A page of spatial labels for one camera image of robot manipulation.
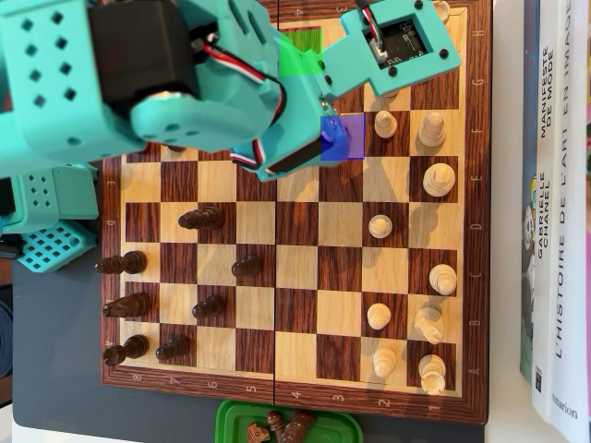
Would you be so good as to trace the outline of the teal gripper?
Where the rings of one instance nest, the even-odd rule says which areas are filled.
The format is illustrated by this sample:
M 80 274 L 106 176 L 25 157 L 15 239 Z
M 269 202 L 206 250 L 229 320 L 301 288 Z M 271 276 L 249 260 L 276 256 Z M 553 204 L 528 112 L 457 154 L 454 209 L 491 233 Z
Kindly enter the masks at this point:
M 332 101 L 318 84 L 320 65 L 283 33 L 278 46 L 282 102 L 274 123 L 250 142 L 230 149 L 231 161 L 261 181 L 275 180 L 310 166 L 332 167 L 342 161 L 347 130 Z

